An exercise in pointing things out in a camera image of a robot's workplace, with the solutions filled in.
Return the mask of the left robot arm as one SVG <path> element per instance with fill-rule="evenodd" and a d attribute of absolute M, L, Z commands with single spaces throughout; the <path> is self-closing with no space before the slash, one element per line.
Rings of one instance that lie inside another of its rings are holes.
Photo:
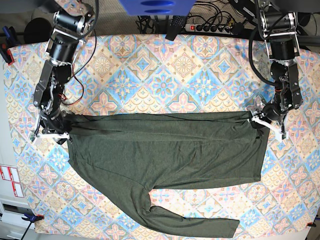
<path fill-rule="evenodd" d="M 279 142 L 287 138 L 286 116 L 303 104 L 299 86 L 299 70 L 295 57 L 300 55 L 297 38 L 297 17 L 295 12 L 279 10 L 269 0 L 256 0 L 257 25 L 249 38 L 249 63 L 256 76 L 265 84 L 273 86 L 273 99 L 261 110 L 252 113 L 252 122 L 273 131 Z M 264 41 L 269 60 L 272 80 L 262 76 L 253 61 L 253 39 L 258 33 Z"/>

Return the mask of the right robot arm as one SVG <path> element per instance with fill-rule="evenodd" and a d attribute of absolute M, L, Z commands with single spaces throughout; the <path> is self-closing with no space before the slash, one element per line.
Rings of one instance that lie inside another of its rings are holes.
<path fill-rule="evenodd" d="M 66 102 L 65 85 L 75 76 L 79 52 L 95 29 L 99 2 L 91 6 L 81 0 L 47 0 L 42 7 L 54 14 L 54 26 L 45 50 L 48 59 L 33 94 L 33 105 L 39 114 L 29 139 L 31 143 L 52 139 L 61 145 L 71 138 L 67 113 L 60 107 Z"/>

